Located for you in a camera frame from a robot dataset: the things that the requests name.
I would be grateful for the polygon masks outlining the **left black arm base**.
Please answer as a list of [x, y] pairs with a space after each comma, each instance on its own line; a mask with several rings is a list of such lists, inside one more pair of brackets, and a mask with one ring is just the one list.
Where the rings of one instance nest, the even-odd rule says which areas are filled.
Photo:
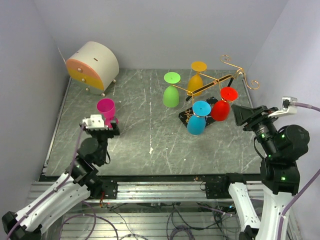
[[98, 176], [91, 197], [93, 199], [115, 200], [118, 195], [118, 183], [114, 177]]

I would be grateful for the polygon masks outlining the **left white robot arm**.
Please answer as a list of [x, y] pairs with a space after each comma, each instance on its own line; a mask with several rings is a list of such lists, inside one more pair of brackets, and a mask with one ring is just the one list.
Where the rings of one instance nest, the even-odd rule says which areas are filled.
[[77, 142], [73, 159], [61, 176], [32, 203], [2, 216], [8, 240], [40, 240], [51, 225], [75, 205], [101, 195], [103, 183], [97, 168], [110, 163], [108, 139], [118, 136], [120, 130], [115, 120], [103, 125], [84, 119], [80, 126], [90, 137]]

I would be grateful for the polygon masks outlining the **pink wine glass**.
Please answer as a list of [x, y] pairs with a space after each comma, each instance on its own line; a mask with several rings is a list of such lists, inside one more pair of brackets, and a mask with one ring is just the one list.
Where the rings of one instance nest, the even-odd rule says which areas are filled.
[[111, 127], [111, 121], [115, 121], [118, 124], [118, 119], [116, 118], [116, 105], [115, 102], [110, 98], [101, 99], [97, 105], [97, 110], [105, 118], [105, 124]]

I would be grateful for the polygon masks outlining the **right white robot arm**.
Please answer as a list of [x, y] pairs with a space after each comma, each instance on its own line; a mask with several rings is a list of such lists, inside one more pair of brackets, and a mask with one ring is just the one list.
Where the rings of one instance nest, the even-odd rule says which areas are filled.
[[255, 134], [265, 154], [261, 155], [260, 177], [263, 185], [262, 215], [258, 217], [248, 194], [243, 174], [227, 173], [221, 194], [232, 198], [240, 222], [240, 240], [284, 240], [292, 201], [298, 197], [300, 172], [296, 161], [309, 150], [310, 135], [303, 127], [291, 124], [276, 129], [279, 117], [297, 113], [294, 102], [284, 100], [282, 108], [265, 105], [250, 108], [231, 106], [235, 123]]

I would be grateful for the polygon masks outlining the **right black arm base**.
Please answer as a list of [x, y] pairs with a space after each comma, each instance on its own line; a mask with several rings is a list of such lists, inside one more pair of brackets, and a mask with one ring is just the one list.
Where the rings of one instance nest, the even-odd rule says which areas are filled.
[[205, 195], [207, 199], [229, 199], [229, 186], [242, 183], [243, 177], [239, 173], [226, 173], [205, 181]]

